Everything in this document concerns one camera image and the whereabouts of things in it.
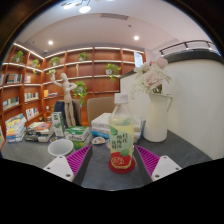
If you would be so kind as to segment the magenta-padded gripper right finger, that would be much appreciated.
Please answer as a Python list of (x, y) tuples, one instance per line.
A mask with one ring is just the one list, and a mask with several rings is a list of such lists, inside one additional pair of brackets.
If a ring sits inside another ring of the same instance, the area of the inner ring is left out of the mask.
[(167, 155), (158, 156), (139, 145), (135, 146), (134, 157), (145, 185), (181, 170)]

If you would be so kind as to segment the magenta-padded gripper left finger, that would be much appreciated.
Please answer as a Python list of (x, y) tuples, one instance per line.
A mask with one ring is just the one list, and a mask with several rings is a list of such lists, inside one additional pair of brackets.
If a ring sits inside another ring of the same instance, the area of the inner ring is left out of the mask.
[(92, 155), (92, 146), (88, 145), (68, 156), (56, 157), (44, 167), (44, 170), (81, 185)]

